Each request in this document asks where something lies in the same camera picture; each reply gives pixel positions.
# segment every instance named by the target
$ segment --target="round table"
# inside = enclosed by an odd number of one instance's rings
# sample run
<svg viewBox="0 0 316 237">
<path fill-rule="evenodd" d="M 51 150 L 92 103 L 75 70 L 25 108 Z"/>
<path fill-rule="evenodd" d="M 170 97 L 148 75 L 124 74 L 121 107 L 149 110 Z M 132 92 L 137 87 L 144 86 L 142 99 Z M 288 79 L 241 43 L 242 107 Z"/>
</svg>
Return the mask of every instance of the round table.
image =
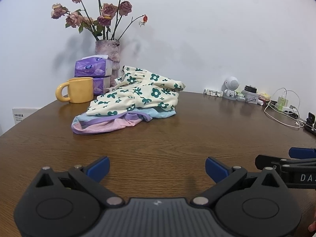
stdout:
<svg viewBox="0 0 316 237">
<path fill-rule="evenodd" d="M 88 106 L 54 101 L 0 137 L 0 236 L 20 236 L 13 211 L 43 166 L 65 171 L 106 155 L 111 169 L 101 184 L 124 199 L 191 199 L 214 184 L 205 173 L 208 156 L 257 172 L 258 154 L 288 158 L 291 147 L 316 146 L 315 136 L 273 121 L 259 105 L 205 94 L 181 92 L 177 114 L 170 118 L 111 133 L 76 135 L 71 122 Z M 295 236 L 312 236 L 307 227 L 313 220 L 315 190 L 291 192 L 303 213 Z"/>
</svg>

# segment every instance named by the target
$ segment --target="white wall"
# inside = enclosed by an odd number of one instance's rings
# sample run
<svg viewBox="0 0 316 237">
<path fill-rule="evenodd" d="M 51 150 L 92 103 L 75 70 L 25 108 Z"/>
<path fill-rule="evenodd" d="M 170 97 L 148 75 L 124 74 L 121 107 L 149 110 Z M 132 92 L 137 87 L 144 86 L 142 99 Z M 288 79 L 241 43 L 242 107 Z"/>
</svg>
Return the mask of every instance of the white wall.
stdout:
<svg viewBox="0 0 316 237">
<path fill-rule="evenodd" d="M 132 15 L 147 14 L 122 40 L 122 65 L 181 80 L 186 91 L 220 89 L 236 76 L 241 86 L 272 94 L 280 87 L 301 97 L 302 117 L 315 110 L 316 2 L 314 0 L 129 0 Z M 13 107 L 43 107 L 58 84 L 73 76 L 76 60 L 94 52 L 88 31 L 65 29 L 50 18 L 53 3 L 0 1 L 0 125 L 14 125 Z M 102 0 L 118 3 L 118 0 Z M 97 0 L 84 0 L 96 17 Z M 130 18 L 122 20 L 122 32 Z"/>
</svg>

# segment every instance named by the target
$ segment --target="human hand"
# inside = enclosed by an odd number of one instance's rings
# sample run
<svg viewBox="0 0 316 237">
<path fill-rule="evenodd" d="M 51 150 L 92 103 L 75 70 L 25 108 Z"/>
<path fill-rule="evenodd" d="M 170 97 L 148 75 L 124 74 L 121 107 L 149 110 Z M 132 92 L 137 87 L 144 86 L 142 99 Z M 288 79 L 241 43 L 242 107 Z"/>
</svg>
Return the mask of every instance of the human hand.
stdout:
<svg viewBox="0 0 316 237">
<path fill-rule="evenodd" d="M 316 211 L 314 214 L 314 222 L 308 227 L 308 230 L 312 233 L 316 230 Z"/>
</svg>

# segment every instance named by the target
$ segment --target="rose bouquet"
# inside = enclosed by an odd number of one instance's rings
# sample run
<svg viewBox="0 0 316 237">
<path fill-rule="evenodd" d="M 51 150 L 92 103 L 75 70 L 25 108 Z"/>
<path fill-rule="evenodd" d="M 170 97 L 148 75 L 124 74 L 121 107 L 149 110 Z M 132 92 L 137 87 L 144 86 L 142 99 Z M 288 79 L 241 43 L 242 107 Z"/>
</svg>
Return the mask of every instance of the rose bouquet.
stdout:
<svg viewBox="0 0 316 237">
<path fill-rule="evenodd" d="M 121 2 L 121 0 L 119 0 L 118 6 L 115 6 L 112 3 L 104 3 L 102 5 L 101 0 L 98 0 L 100 15 L 96 20 L 89 17 L 82 0 L 72 1 L 74 3 L 80 3 L 82 5 L 83 10 L 78 9 L 74 12 L 70 12 L 66 7 L 62 6 L 61 4 L 54 4 L 52 6 L 53 11 L 51 13 L 52 19 L 59 19 L 61 16 L 67 15 L 66 28 L 70 26 L 73 28 L 78 27 L 79 33 L 81 33 L 83 29 L 86 28 L 92 33 L 92 35 L 95 37 L 97 41 L 100 40 L 99 37 L 103 37 L 102 39 L 104 40 L 119 41 L 122 35 L 134 21 L 142 17 L 143 20 L 139 21 L 140 26 L 144 25 L 147 22 L 146 15 L 139 16 L 134 20 L 132 17 L 130 24 L 121 34 L 121 36 L 118 39 L 116 39 L 115 32 L 121 21 L 121 18 L 123 16 L 127 16 L 130 12 L 132 12 L 132 5 L 129 1 Z"/>
</svg>

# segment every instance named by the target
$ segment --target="blue gripper pad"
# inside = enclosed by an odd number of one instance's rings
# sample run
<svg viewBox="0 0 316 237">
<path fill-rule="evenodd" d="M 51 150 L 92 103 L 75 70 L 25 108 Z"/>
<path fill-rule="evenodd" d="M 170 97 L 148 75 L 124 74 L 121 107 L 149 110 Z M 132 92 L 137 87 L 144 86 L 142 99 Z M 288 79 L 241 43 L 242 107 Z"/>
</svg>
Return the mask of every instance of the blue gripper pad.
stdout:
<svg viewBox="0 0 316 237">
<path fill-rule="evenodd" d="M 110 171 L 110 159 L 101 157 L 86 167 L 86 175 L 96 182 L 100 182 Z"/>
<path fill-rule="evenodd" d="M 222 181 L 231 173 L 231 169 L 212 157 L 206 159 L 205 171 L 215 183 Z"/>
<path fill-rule="evenodd" d="M 316 158 L 315 149 L 292 147 L 289 156 L 294 159 L 314 159 Z"/>
</svg>

